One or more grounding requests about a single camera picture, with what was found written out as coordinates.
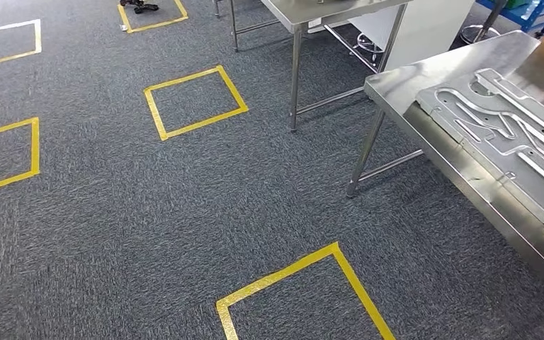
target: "table top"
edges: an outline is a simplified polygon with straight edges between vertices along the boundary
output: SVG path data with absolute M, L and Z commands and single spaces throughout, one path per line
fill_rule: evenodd
M 289 32 L 310 23 L 314 28 L 373 13 L 411 0 L 261 0 Z
M 370 76 L 364 90 L 544 276 L 544 224 L 414 103 L 420 90 L 484 68 L 544 105 L 544 46 L 520 31 Z

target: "yellow tape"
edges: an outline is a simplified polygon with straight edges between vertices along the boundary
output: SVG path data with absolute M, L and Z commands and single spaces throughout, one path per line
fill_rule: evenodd
M 339 248 L 339 243 L 334 242 L 328 246 L 303 257 L 299 261 L 289 265 L 286 268 L 283 268 L 275 273 L 269 274 L 260 278 L 259 280 L 253 282 L 250 285 L 247 285 L 236 292 L 224 297 L 216 302 L 216 309 L 220 316 L 220 321 L 222 322 L 222 328 L 226 334 L 227 340 L 239 340 L 237 331 L 234 328 L 232 323 L 232 318 L 230 317 L 229 307 L 234 303 L 243 300 L 244 298 L 286 278 L 287 276 L 293 275 L 303 268 L 320 261 L 321 259 L 333 255 L 337 263 L 341 267 L 341 270 L 347 277 L 347 280 L 351 284 L 351 287 L 356 291 L 357 296 L 360 298 L 360 301 L 364 305 L 366 312 L 376 325 L 380 335 L 384 340 L 395 340 L 395 337 L 391 333 L 391 330 L 383 320 L 383 317 L 378 312 L 378 309 L 368 296 L 366 290 L 362 286 L 360 280 L 356 276 L 356 273 L 353 271 L 351 265 L 343 255 L 343 252 Z
M 13 182 L 21 181 L 23 179 L 32 177 L 40 173 L 40 138 L 38 117 L 29 118 L 26 120 L 22 120 L 21 122 L 1 126 L 0 132 L 19 128 L 20 126 L 28 124 L 30 124 L 30 171 L 0 180 L 0 187 L 6 186 L 7 184 Z
M 213 74 L 213 73 L 216 73 L 216 72 L 219 73 L 220 76 L 222 77 L 222 80 L 224 81 L 224 84 L 226 84 L 226 86 L 230 90 L 230 93 L 232 94 L 232 97 L 237 102 L 239 107 L 235 108 L 234 110 L 231 110 L 229 112 L 222 113 L 220 115 L 216 115 L 214 117 L 211 117 L 211 118 L 202 120 L 200 122 L 196 122 L 196 123 L 187 125 L 185 127 L 181 127 L 181 128 L 179 128 L 177 130 L 174 130 L 174 131 L 167 132 L 166 128 L 164 127 L 164 123 L 162 122 L 162 117 L 159 115 L 159 110 L 157 109 L 157 105 L 155 104 L 155 100 L 153 99 L 152 91 L 155 91 L 157 89 L 162 89 L 164 87 L 180 84 L 180 83 L 183 83 L 185 81 L 193 80 L 193 79 L 196 79 L 196 78 L 199 78 L 199 77 L 204 77 L 204 76 L 207 76 L 208 74 Z M 157 133 L 159 134 L 159 138 L 161 140 L 167 140 L 170 137 L 181 135 L 181 134 L 183 134 L 185 132 L 201 128 L 203 126 L 215 123 L 215 122 L 217 122 L 219 120 L 226 119 L 228 117 L 232 117 L 233 115 L 238 115 L 239 113 L 247 112 L 249 110 L 249 108 L 247 107 L 247 104 L 245 104 L 245 102 L 243 101 L 243 98 L 239 94 L 239 91 L 237 90 L 237 87 L 234 86 L 234 84 L 230 80 L 230 77 L 228 77 L 228 74 L 224 70 L 224 67 L 222 67 L 221 65 L 217 65 L 216 67 L 214 67 L 212 69 L 206 69 L 205 71 L 197 72 L 197 73 L 194 73 L 194 74 L 189 74 L 188 76 L 183 76 L 183 77 L 178 78 L 178 79 L 172 79 L 172 80 L 165 81 L 165 82 L 157 84 L 157 85 L 149 86 L 144 90 L 144 94 L 145 94 L 144 95 L 145 98 L 147 99 L 147 105 L 149 106 L 149 110 L 151 111 L 151 116 L 153 117 L 153 121 L 154 121 L 155 127 L 157 129 Z
M 164 21 L 162 23 L 154 23 L 152 25 L 141 26 L 141 27 L 137 27 L 137 28 L 132 28 L 132 26 L 130 26 L 130 21 L 128 20 L 128 16 L 126 15 L 126 11 L 124 11 L 124 7 L 122 7 L 120 4 L 118 4 L 118 12 L 120 13 L 120 17 L 122 18 L 122 23 L 124 23 L 124 25 L 126 26 L 126 32 L 127 33 L 134 33 L 134 32 L 140 32 L 142 30 L 149 30 L 151 28 L 170 25 L 172 23 L 178 23 L 178 22 L 181 22 L 183 20 L 188 19 L 188 14 L 186 13 L 186 9 L 184 8 L 184 5 L 180 2 L 180 0 L 174 0 L 174 3 L 176 3 L 176 6 L 178 7 L 178 9 L 179 9 L 179 11 L 181 13 L 180 18 L 172 19 L 172 20 L 169 20 L 169 21 Z
M 0 62 L 6 62 L 6 61 L 9 61 L 9 60 L 14 60 L 14 59 L 26 57 L 28 55 L 35 55 L 35 54 L 41 53 L 43 51 L 43 46 L 42 46 L 42 43 L 41 43 L 41 33 L 40 33 L 41 32 L 41 30 L 40 30 L 40 19 L 25 21 L 23 23 L 12 23 L 12 24 L 9 24 L 9 25 L 0 26 L 0 30 L 6 30 L 6 29 L 9 29 L 9 28 L 21 27 L 21 26 L 26 26 L 26 25 L 34 25 L 34 45 L 35 45 L 34 50 L 30 51 L 30 52 L 20 53 L 18 55 L 11 55 L 9 57 L 0 58 Z

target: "metal table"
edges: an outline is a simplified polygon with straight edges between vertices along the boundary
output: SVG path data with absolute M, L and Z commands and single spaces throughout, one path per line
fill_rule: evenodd
M 409 1 L 411 0 L 326 0 L 323 4 L 319 4 L 318 0 L 261 0 L 261 2 L 277 18 L 277 20 L 237 29 L 237 24 L 234 17 L 234 0 L 230 0 L 230 15 L 234 50 L 236 52 L 239 51 L 237 39 L 239 34 L 273 25 L 275 23 L 282 23 L 283 26 L 285 26 L 285 28 L 293 34 L 293 71 L 291 76 L 292 86 L 289 125 L 291 131 L 295 131 L 297 125 L 297 115 L 315 108 L 319 108 L 320 106 L 337 101 L 352 94 L 356 94 L 363 90 L 363 87 L 359 87 L 357 89 L 352 89 L 330 98 L 326 98 L 303 108 L 298 108 L 297 92 L 299 83 L 299 58 L 301 51 L 301 40 L 304 31 L 307 32 L 308 28 L 324 27 L 337 40 L 339 40 L 339 42 L 341 42 L 345 48 L 350 50 L 360 61 L 362 61 L 362 63 L 364 63 L 364 65 L 366 65 L 372 71 L 372 73 L 378 73 L 384 69 L 387 63 L 387 58 L 391 53 L 391 49 L 397 35 L 397 30 L 399 30 L 403 13 L 405 12 L 405 6 Z M 400 6 L 400 8 L 397 12 L 395 24 L 393 25 L 387 47 L 385 48 L 385 53 L 383 54 L 378 67 L 364 58 L 359 51 L 355 50 L 329 26 L 333 23 L 338 23 L 368 13 L 374 13 L 391 6 Z
M 495 69 L 544 105 L 544 46 L 520 31 L 370 76 L 364 91 L 544 277 L 544 224 L 414 103 L 420 90 L 484 68 Z M 348 196 L 353 196 L 357 183 L 366 177 L 361 169 L 384 113 L 375 117 Z M 376 173 L 393 166 L 381 167 Z

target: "black object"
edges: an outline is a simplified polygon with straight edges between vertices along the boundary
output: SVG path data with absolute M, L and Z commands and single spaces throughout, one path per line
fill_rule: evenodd
M 136 14 L 141 14 L 144 10 L 157 11 L 159 9 L 158 5 L 146 4 L 143 0 L 120 0 L 120 5 L 122 7 L 133 5 Z

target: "blue shelf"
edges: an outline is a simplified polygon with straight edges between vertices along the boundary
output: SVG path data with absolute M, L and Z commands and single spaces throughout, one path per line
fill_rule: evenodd
M 476 2 L 487 7 L 488 9 L 493 9 L 493 5 L 495 5 L 495 3 L 490 0 L 476 0 Z M 519 24 L 520 26 L 524 26 L 539 3 L 540 0 L 532 0 L 528 5 L 512 9 L 504 8 L 503 10 L 501 10 L 500 14 L 503 17 L 508 18 L 509 20 Z M 544 9 L 541 11 L 541 14 L 539 16 L 544 16 Z

